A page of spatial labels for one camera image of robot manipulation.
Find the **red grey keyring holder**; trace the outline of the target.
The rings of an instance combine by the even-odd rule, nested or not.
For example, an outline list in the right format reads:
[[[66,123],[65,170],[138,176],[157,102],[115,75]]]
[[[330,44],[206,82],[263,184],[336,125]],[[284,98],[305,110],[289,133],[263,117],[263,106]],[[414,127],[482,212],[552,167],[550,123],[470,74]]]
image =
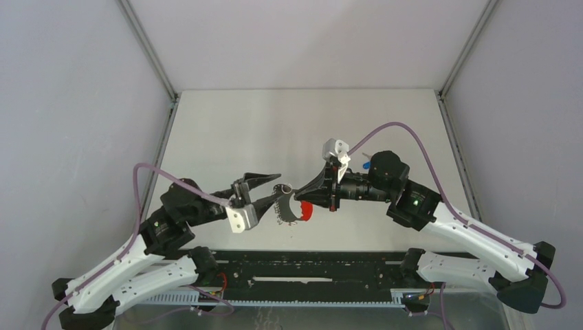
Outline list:
[[[314,205],[307,201],[296,201],[297,190],[289,184],[276,184],[272,194],[278,199],[274,202],[274,212],[278,223],[294,226],[298,222],[310,220],[314,213]]]

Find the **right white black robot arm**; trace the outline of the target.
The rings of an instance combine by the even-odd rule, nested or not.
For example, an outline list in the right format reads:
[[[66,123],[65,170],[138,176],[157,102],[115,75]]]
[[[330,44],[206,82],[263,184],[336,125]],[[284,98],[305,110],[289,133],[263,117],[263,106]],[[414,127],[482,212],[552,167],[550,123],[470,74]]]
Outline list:
[[[395,223],[459,244],[472,258],[441,256],[410,248],[399,276],[408,287],[424,281],[467,285],[493,292],[508,307],[535,314],[543,306],[549,282],[547,271],[555,247],[515,240],[449,207],[442,195],[408,178],[409,165],[391,151],[371,158],[367,173],[346,169],[339,177],[339,161],[330,156],[322,171],[295,193],[295,200],[335,212],[343,199],[388,204]]]

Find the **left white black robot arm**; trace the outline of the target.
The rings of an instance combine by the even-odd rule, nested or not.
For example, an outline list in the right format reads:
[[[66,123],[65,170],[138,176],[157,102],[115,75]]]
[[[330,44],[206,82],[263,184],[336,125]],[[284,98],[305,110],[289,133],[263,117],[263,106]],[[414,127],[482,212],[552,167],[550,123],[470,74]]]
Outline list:
[[[52,283],[62,329],[105,329],[132,306],[183,285],[209,286],[216,281],[218,264],[207,247],[195,247],[178,257],[195,238],[192,228],[228,220],[234,233],[250,230],[282,197],[276,193],[256,201],[250,191],[278,179],[279,174],[245,173],[226,190],[202,192],[191,179],[172,181],[160,200],[162,206],[139,219],[129,240],[118,251],[77,278]]]

